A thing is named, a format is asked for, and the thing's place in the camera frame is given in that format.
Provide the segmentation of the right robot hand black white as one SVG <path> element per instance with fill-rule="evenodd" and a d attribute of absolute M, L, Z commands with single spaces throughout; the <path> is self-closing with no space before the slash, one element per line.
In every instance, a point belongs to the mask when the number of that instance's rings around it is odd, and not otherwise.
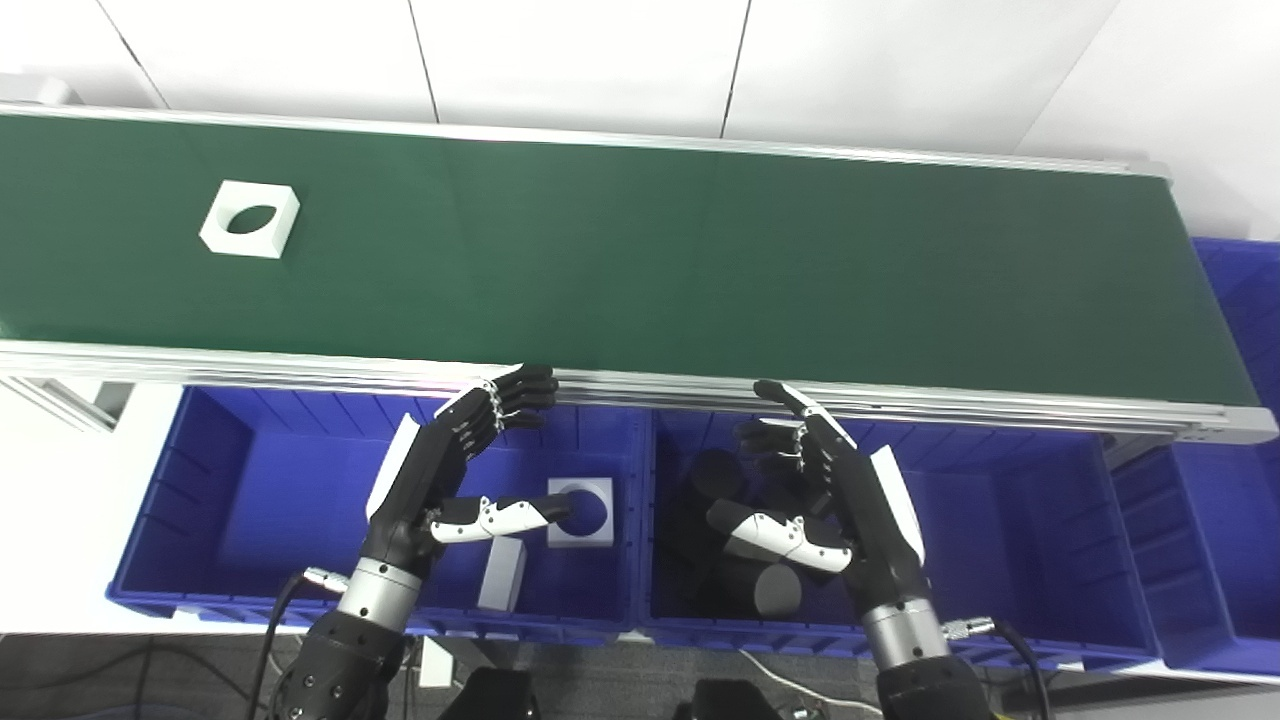
<path fill-rule="evenodd" d="M 922 534 L 901 473 L 888 468 L 890 448 L 865 452 L 826 407 L 790 384 L 759 379 L 753 391 L 786 407 L 794 419 L 744 423 L 735 432 L 740 445 L 773 469 L 824 489 L 835 523 L 718 500 L 707 511 L 708 524 L 792 562 L 840 577 L 860 618 L 882 607 L 929 603 Z"/>

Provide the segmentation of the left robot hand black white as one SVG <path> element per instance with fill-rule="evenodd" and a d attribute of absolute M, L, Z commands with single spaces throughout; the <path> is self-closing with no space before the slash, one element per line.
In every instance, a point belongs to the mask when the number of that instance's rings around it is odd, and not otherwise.
<path fill-rule="evenodd" d="M 472 383 L 417 427 L 360 548 L 376 570 L 425 582 L 448 544 L 489 541 L 553 525 L 573 512 L 564 495 L 461 497 L 470 461 L 500 434 L 539 429 L 559 382 L 550 366 L 518 364 Z"/>

